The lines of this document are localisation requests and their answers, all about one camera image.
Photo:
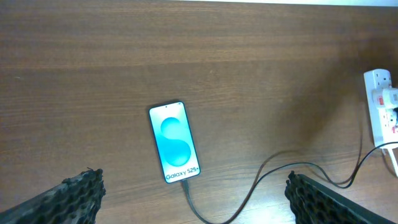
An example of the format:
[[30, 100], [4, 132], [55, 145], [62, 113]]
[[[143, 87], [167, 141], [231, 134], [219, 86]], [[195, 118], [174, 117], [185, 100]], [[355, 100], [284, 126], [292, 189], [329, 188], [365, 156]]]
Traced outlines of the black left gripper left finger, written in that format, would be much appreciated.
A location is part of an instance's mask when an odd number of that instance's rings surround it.
[[1, 224], [94, 224], [106, 195], [102, 169], [88, 169], [1, 212]]

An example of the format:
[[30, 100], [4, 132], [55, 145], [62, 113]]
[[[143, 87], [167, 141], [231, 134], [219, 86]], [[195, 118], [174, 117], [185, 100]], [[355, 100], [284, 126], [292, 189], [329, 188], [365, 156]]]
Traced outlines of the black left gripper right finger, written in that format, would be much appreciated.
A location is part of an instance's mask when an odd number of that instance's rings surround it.
[[291, 172], [286, 183], [296, 224], [394, 224], [303, 174]]

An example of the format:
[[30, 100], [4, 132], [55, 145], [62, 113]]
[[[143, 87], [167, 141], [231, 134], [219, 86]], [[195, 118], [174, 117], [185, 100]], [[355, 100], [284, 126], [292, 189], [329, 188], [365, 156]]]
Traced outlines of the blue Samsung smartphone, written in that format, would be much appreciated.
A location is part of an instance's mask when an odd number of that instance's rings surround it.
[[154, 106], [149, 119], [165, 182], [197, 176], [201, 172], [185, 104], [181, 101]]

